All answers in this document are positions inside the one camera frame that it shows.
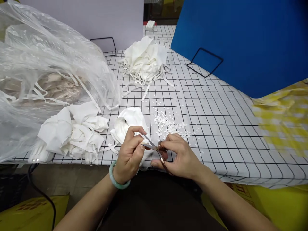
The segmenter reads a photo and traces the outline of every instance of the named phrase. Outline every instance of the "scissor handle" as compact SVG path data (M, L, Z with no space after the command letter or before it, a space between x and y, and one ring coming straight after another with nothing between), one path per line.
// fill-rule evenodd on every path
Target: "scissor handle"
M169 170L167 169L167 167L166 167L166 165L165 165L165 161L166 161L166 160L165 160L165 158L163 158L163 156L161 156L160 161L161 161L161 163L162 163L162 165L163 165L165 171L166 171L167 173L169 173L171 176L173 176L173 174L171 174L171 172L169 172Z
M164 148L163 146L161 146L160 143L161 143L161 141L159 141L159 142L158 142L158 145L157 145L157 146L159 147L159 150L160 150L160 151L163 151L163 152L167 152L168 149L166 149L166 148Z

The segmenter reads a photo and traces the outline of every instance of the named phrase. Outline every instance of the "black wire stand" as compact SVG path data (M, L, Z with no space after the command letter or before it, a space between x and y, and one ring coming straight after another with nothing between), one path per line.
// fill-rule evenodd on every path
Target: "black wire stand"
M115 45L115 41L113 40L113 37L104 37L104 38L94 38L94 39L90 39L90 41L92 42L92 41L94 41L94 40L99 40L99 39L112 39L112 41L113 41L113 46L115 47L115 51L116 51L116 45ZM114 55L107 55L107 56L105 56L105 57L109 57L109 56L116 56L116 52L115 52L115 54Z
M200 50L205 51L206 53L208 53L208 54L210 54L210 55L212 55L212 56L214 56L214 57L216 57L216 58L218 58L218 59L220 60L220 63L219 63L219 64L211 71L211 73L208 74L207 76L202 75L201 73L199 73L198 71L196 71L195 69L193 69L192 67L189 66L189 64L192 64L192 63L193 63L193 60L195 59L195 57L197 56L197 54L198 54L198 52L199 52ZM211 74L213 74L213 72L220 66L220 64L221 64L223 61L224 61L223 58L219 57L218 55L216 55L216 54L214 54L214 53L212 53L212 52L210 52L210 51L208 51L208 50L206 50L206 49L204 49L204 48L202 48L202 47L200 47L200 48L198 49L198 51L196 52L196 54L194 55L192 61L191 61L189 64L187 64L186 66L187 66L188 68L192 69L194 72L196 72L196 73L198 73L199 75L201 75L202 77L206 78L206 77L210 76Z

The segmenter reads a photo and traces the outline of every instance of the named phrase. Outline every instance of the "green bracelet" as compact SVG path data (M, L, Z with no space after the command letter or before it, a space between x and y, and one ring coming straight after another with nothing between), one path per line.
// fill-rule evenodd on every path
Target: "green bracelet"
M113 177L113 167L116 165L116 161L114 161L110 167L109 167L109 176L110 176L110 180L112 182L112 184L118 188L118 189L126 189L129 184L131 183L131 181L129 180L128 182L126 182L125 184L119 184L115 178Z

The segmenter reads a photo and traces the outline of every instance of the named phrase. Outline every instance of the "scissors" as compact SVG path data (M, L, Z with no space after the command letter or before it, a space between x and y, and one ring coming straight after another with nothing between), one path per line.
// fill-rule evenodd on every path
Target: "scissors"
M145 147L147 147L147 148L150 148L150 149L153 149L153 150L157 151L158 154L159 154L159 156L160 156L160 161L161 161L161 163L162 163L164 169L166 170L167 173L169 173L170 175L172 175L171 172L169 172L169 170L167 169L167 167L166 167L166 165L165 165L166 159L160 154L160 152L167 152L168 149L165 149L163 146L161 146L161 144L160 144L161 141L158 142L158 146L156 146L146 135L144 135L144 137L147 138L147 140L149 141L149 143L152 144L152 145L147 145L147 144L141 144L141 145L143 145L143 146L145 146Z

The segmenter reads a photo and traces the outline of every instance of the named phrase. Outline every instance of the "white tablecloth with black grid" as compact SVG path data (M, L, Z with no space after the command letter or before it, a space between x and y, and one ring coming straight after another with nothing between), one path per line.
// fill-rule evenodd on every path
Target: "white tablecloth with black grid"
M308 159L282 155L268 148L258 128L258 120L252 113L252 100L247 95L214 75L203 78L196 74L186 66L189 60L170 49L175 29L176 26L156 26L151 32L144 31L144 35L154 38L155 43L166 46L167 65L172 71L166 77L175 87L169 86L163 79L156 80L149 87L144 102L141 99L145 89L138 88L122 99L120 107L113 111L104 109L103 116L110 121L109 130L103 134L103 145L114 144L107 134L113 129L119 113L131 106L142 109L152 141L164 140L167 134L159 137L156 133L158 126L154 117L157 108L166 115L172 114L175 123L185 122L188 125L186 130L195 132L188 138L189 145L200 162L225 182L260 184L271 188L308 183ZM116 56L107 57L108 65L121 86L133 81L120 72L117 61L123 55L124 51L118 51ZM192 67L204 75L209 74L195 64ZM28 155L16 157L8 163L26 162ZM150 166L155 158L158 158L157 154L150 156L144 166ZM115 153L106 151L99 155L99 164L110 165L116 159ZM81 160L56 154L52 162L81 163Z

